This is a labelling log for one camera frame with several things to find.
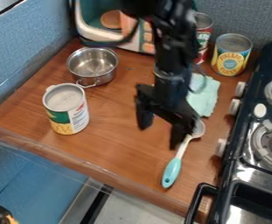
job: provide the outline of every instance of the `black stove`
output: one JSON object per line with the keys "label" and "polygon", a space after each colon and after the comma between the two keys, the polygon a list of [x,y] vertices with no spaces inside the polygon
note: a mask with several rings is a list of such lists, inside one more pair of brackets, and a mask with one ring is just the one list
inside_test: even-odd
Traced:
{"label": "black stove", "polygon": [[230,114],[232,134],[220,139],[219,187],[198,186],[185,223],[192,223],[203,196],[213,197],[207,223],[272,223],[272,43],[255,63],[248,83],[240,82]]}

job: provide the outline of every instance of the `red and white can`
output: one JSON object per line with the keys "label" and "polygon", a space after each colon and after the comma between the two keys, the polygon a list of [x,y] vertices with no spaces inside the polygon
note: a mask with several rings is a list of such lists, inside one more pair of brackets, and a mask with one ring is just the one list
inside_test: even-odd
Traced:
{"label": "red and white can", "polygon": [[206,60],[208,42],[213,34],[213,20],[202,12],[195,12],[197,26],[197,40],[200,43],[199,56],[194,60],[196,64],[201,64]]}

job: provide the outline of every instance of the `metal pot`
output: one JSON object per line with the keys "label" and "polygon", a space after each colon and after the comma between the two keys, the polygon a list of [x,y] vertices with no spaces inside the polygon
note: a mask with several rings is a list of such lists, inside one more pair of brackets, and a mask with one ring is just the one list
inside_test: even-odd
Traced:
{"label": "metal pot", "polygon": [[82,88],[100,86],[115,78],[117,54],[106,48],[84,47],[67,59],[67,67]]}

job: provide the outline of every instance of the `plastic utensil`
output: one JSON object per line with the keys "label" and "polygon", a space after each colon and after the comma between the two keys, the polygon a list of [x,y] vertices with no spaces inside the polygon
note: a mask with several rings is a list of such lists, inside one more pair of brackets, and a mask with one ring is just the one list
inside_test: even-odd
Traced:
{"label": "plastic utensil", "polygon": [[206,132],[206,126],[201,120],[196,121],[194,133],[187,135],[185,140],[180,144],[176,156],[168,163],[164,170],[162,185],[163,188],[168,188],[174,184],[181,170],[182,157],[185,154],[189,142],[194,138],[202,137]]}

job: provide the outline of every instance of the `wooden countertop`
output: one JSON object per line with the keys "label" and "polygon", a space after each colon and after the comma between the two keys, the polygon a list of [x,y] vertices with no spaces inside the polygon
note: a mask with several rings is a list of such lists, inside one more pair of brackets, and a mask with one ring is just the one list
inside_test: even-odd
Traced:
{"label": "wooden countertop", "polygon": [[[0,106],[0,139],[185,214],[198,183],[215,183],[220,161],[213,156],[214,150],[233,124],[228,107],[237,82],[247,80],[251,66],[243,75],[230,78],[217,75],[209,63],[203,64],[202,68],[221,82],[218,103],[213,115],[203,119],[206,134],[185,153],[177,182],[164,190],[160,185],[164,167],[176,153],[169,150],[171,126],[156,117],[151,127],[139,130],[134,103],[135,84],[153,83],[153,57],[116,50],[120,60],[116,78],[108,85],[86,90],[90,124],[72,136],[51,129],[42,96],[51,85],[73,82],[66,59],[81,47],[78,39],[72,40]],[[207,210],[208,202],[200,211]]]}

